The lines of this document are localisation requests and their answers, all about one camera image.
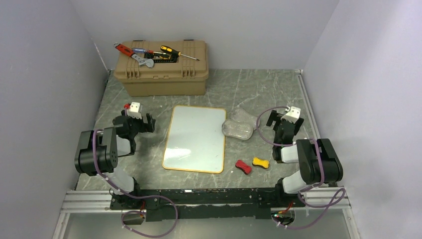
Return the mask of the yellow bone shaped eraser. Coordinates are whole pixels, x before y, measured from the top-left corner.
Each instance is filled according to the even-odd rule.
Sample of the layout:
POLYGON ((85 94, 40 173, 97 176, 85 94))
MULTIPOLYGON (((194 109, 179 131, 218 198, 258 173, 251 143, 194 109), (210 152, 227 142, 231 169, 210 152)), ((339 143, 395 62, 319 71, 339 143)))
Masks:
POLYGON ((252 165, 253 166, 259 166, 262 167, 264 169, 268 169, 270 166, 270 162, 268 160, 264 160, 264 159, 260 159, 258 157, 254 157, 252 160, 252 165))

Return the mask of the yellow framed whiteboard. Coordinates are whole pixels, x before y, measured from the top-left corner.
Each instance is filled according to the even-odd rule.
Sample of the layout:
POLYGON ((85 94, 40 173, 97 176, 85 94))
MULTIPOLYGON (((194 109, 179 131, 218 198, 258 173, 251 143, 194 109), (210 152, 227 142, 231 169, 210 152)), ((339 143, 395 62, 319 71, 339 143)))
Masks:
POLYGON ((219 174, 224 169, 223 108, 176 105, 173 108, 162 167, 219 174))

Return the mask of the red bone shaped eraser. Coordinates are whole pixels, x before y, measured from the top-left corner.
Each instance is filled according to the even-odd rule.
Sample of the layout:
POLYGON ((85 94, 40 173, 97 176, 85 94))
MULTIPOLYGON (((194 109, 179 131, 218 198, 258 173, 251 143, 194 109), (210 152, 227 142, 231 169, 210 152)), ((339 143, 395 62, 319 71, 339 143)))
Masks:
POLYGON ((252 168, 242 160, 237 160, 235 167, 240 169, 246 175, 249 175, 252 171, 252 168))

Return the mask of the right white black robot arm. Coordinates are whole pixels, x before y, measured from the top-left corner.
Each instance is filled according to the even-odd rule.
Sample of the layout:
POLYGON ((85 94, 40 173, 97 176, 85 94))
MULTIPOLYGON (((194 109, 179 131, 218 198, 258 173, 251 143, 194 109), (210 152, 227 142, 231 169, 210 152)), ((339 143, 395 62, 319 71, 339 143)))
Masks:
POLYGON ((284 113, 271 109, 266 126, 274 131, 272 156, 278 163, 296 163, 299 170, 281 178, 275 185, 274 200, 285 207, 296 193, 302 193, 323 184, 336 183, 343 178, 342 165, 327 138, 294 139, 304 122, 301 110, 286 107, 284 113))

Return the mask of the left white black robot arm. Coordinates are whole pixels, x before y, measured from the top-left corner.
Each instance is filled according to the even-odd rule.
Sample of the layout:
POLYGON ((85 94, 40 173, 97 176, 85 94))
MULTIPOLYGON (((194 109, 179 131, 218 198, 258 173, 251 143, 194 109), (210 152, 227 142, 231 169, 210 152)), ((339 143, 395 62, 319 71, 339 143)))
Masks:
POLYGON ((121 115, 112 120, 112 127, 83 131, 75 154, 77 172, 104 179, 114 195, 124 195, 123 202, 130 209, 142 205, 143 195, 138 192, 136 180, 124 172, 118 161, 120 157, 134 155, 138 134, 155 131, 156 119, 151 114, 146 119, 121 115))

